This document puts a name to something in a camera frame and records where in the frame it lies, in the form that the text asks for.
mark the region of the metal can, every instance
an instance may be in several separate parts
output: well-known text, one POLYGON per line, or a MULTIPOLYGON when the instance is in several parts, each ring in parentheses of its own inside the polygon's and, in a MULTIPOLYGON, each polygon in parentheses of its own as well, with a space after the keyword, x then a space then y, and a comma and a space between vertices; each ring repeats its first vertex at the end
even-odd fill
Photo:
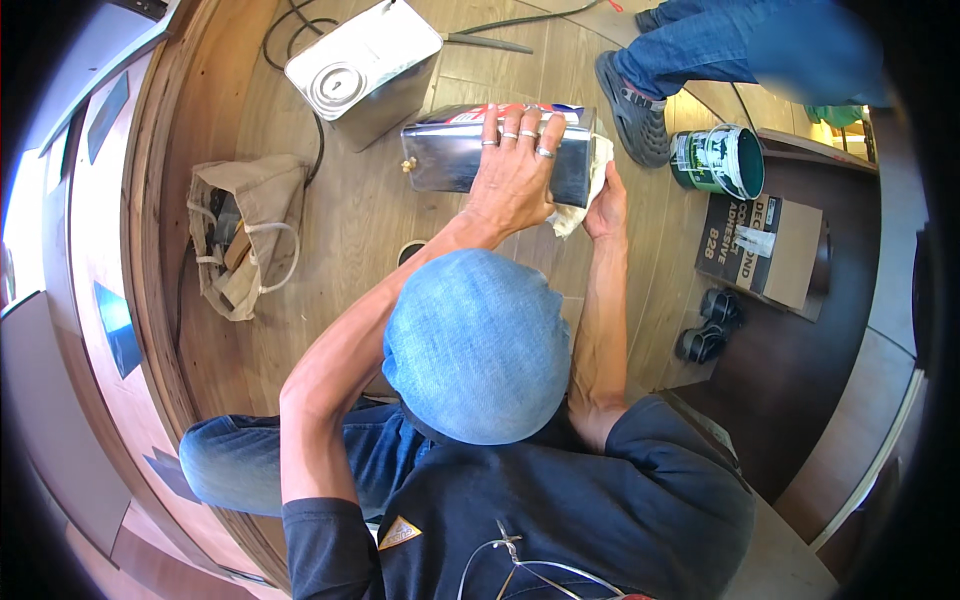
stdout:
POLYGON ((319 38, 284 72, 360 152, 423 106, 444 41, 403 0, 385 0, 319 38))
MULTIPOLYGON (((498 105, 499 129, 511 108, 539 108, 543 112, 540 131, 554 112, 566 119, 566 131, 550 178, 555 203, 587 207, 590 163, 596 110, 562 104, 498 105)), ((410 169, 410 182, 418 191, 467 193, 480 168, 483 119, 487 105, 444 107, 423 116, 400 132, 403 153, 410 169)))

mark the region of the denim cap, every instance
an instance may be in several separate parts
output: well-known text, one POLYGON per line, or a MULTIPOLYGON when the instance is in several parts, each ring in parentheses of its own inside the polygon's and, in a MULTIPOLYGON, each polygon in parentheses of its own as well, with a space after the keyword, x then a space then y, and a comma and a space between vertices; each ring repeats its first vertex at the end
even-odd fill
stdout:
POLYGON ((541 272, 500 254, 465 249, 435 258, 400 292, 383 336, 383 374, 414 423, 446 438, 528 438, 566 392, 562 302, 541 272))

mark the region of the paint bucket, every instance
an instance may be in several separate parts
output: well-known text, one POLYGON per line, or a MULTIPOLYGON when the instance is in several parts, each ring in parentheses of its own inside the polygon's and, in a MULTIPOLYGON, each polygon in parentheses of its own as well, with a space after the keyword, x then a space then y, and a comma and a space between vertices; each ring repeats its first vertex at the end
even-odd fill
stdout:
POLYGON ((687 189, 753 200, 763 189, 760 142, 749 129, 722 123, 710 131, 674 133, 670 169, 687 189))

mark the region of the can lid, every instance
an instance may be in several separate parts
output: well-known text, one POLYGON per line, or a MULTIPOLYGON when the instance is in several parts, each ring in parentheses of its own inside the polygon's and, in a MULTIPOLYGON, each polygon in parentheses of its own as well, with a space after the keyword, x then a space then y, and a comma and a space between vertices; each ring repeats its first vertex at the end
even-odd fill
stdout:
POLYGON ((322 107, 338 108, 352 102, 363 88, 363 74, 355 66, 334 62, 317 74, 310 91, 322 107))

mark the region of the canvas tool bag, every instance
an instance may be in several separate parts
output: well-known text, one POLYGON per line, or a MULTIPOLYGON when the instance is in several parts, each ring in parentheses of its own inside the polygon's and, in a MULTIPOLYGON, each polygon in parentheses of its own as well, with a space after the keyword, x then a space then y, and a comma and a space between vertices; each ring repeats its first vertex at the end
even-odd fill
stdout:
MULTIPOLYGON (((292 155, 266 156, 253 162, 207 162, 193 168, 186 205, 190 215, 190 236, 197 250, 200 293, 218 313, 231 321, 252 319, 256 299, 283 287, 297 268, 300 237, 283 220, 291 204, 303 201, 307 168, 306 162, 292 155), (216 217, 210 210, 210 193, 218 187, 232 193, 236 200, 243 228, 251 241, 250 253, 245 260, 255 266, 249 292, 241 294, 242 299, 232 309, 224 302, 220 290, 214 287, 214 282, 221 276, 226 249, 219 245, 212 249, 206 246, 207 225, 216 224, 216 217), (282 230, 294 238, 293 262, 279 282, 264 285, 282 230)), ((246 291, 247 287, 244 284, 243 290, 246 291)))

